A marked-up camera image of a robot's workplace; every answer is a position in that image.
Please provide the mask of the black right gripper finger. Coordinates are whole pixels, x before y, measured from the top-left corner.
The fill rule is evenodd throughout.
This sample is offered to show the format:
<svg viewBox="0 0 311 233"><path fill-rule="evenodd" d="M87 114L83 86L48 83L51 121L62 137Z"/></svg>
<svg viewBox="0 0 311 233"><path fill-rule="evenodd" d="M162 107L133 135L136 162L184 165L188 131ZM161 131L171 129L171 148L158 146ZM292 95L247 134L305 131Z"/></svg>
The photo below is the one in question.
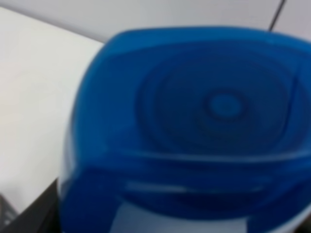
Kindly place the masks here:
<svg viewBox="0 0 311 233"><path fill-rule="evenodd" d="M2 233L59 233L57 180L22 213L0 196L0 231Z"/></svg>

